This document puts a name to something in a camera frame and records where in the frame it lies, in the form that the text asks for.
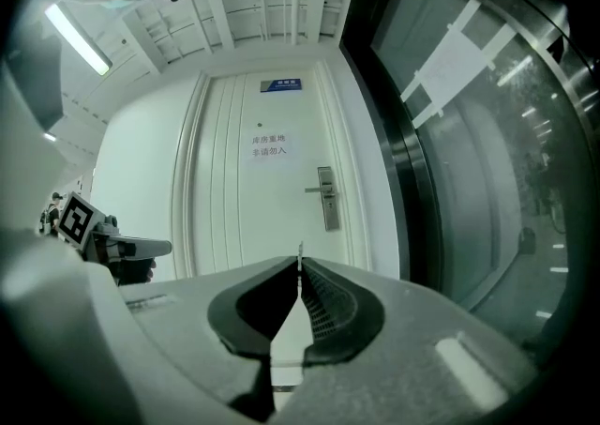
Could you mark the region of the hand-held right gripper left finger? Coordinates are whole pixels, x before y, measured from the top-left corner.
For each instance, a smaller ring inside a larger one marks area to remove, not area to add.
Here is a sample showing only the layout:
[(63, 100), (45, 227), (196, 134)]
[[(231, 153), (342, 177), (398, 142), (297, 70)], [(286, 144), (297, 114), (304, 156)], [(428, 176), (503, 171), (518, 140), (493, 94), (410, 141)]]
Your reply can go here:
[(120, 288), (159, 352), (230, 407), (274, 407), (299, 384), (294, 256), (179, 281)]

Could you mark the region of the person's dark shirt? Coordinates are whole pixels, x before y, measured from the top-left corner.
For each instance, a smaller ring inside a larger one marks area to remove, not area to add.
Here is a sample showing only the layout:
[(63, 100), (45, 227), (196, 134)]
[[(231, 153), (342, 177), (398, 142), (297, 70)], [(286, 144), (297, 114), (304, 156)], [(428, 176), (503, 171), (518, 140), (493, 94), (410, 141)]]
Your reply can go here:
[(44, 131), (63, 116), (62, 45), (57, 37), (13, 40), (7, 64), (31, 113)]

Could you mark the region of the small dark bin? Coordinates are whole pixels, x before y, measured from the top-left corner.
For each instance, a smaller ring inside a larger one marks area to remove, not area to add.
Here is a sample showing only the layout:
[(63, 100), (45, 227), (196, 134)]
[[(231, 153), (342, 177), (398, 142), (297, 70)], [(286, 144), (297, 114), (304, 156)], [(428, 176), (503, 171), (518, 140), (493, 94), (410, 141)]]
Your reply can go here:
[(517, 251), (521, 255), (534, 255), (536, 253), (536, 234), (531, 227), (523, 227), (518, 237)]

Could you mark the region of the paper notice with red lettering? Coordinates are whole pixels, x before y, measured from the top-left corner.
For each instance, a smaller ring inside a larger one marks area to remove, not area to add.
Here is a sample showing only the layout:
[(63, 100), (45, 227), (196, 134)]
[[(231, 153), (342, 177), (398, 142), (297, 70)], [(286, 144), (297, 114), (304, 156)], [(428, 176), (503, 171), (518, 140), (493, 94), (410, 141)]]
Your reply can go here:
[(277, 166), (300, 157), (298, 134), (290, 129), (257, 128), (240, 141), (240, 160), (253, 166)]

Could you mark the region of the blue door sign plate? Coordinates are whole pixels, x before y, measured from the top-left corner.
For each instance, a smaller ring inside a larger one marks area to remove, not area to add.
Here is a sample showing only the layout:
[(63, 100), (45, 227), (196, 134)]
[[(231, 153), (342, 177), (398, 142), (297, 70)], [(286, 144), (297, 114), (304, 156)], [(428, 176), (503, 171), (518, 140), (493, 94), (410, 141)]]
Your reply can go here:
[(261, 81), (260, 92), (261, 93), (274, 93), (274, 92), (285, 92), (285, 91), (299, 91), (303, 88), (302, 81), (300, 79), (280, 79), (280, 80), (266, 80)]

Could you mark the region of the person's left hand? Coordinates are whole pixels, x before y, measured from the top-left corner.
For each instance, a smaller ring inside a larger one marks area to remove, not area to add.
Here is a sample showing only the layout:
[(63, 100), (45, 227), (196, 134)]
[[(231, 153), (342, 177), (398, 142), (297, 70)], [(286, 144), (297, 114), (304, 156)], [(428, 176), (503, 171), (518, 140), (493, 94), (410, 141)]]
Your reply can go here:
[(109, 264), (109, 270), (118, 286), (148, 283), (154, 277), (155, 268), (154, 259), (122, 260)]

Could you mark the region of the silver door lock plate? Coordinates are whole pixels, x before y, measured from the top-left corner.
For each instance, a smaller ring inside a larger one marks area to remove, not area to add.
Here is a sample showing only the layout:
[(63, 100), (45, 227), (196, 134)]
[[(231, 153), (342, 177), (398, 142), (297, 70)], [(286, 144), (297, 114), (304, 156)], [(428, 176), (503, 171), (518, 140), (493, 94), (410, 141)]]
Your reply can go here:
[(335, 185), (334, 173), (331, 167), (319, 167), (318, 178), (322, 198), (322, 211), (324, 227), (327, 232), (340, 229), (338, 214), (338, 194)]

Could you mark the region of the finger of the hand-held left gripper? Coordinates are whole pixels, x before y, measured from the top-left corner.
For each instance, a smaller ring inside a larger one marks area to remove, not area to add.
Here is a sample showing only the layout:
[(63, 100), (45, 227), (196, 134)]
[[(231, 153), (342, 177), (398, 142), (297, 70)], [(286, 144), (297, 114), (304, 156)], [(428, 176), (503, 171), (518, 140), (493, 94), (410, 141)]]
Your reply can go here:
[(154, 259), (170, 254), (173, 245), (168, 240), (120, 236), (117, 239), (117, 250), (124, 259)]

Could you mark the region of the steel and black pillar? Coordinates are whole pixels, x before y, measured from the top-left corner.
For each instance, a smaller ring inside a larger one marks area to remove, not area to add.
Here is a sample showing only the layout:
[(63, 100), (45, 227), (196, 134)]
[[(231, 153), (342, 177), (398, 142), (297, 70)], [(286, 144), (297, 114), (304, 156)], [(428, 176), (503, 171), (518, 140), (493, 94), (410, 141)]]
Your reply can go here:
[(390, 191), (396, 231), (394, 274), (441, 291), (443, 232), (439, 203), (425, 151), (390, 71), (374, 50), (397, 0), (351, 0), (341, 34), (341, 51), (365, 99)]

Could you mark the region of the white taped paper sheet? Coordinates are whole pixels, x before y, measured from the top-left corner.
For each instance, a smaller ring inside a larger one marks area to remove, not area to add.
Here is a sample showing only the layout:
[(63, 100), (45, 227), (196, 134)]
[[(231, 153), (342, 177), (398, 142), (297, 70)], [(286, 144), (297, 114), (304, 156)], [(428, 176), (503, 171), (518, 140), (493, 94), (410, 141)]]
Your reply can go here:
[(467, 86), (484, 68), (495, 69), (494, 59), (516, 35), (516, 30), (504, 24), (484, 48), (478, 48), (463, 33), (481, 3), (469, 0), (434, 51), (401, 93), (407, 100), (421, 87), (429, 98), (429, 104), (412, 119), (412, 126), (419, 129), (433, 115), (443, 116), (443, 108)]

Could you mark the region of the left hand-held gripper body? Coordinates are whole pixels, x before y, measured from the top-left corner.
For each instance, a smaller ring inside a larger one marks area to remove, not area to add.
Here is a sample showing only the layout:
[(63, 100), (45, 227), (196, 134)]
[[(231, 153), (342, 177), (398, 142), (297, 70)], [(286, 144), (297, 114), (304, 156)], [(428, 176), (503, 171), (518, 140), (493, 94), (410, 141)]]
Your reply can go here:
[(85, 262), (101, 265), (120, 262), (125, 258), (126, 245), (117, 226), (117, 218), (105, 215), (71, 192), (59, 221), (62, 236)]

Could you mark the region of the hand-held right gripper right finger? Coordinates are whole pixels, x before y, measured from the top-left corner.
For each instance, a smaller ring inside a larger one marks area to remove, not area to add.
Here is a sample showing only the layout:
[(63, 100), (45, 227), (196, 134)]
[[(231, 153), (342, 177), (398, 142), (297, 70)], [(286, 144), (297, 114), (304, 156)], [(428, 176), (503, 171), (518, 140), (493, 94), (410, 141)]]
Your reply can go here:
[(307, 258), (303, 379), (276, 425), (491, 425), (537, 375), (502, 334), (423, 286)]

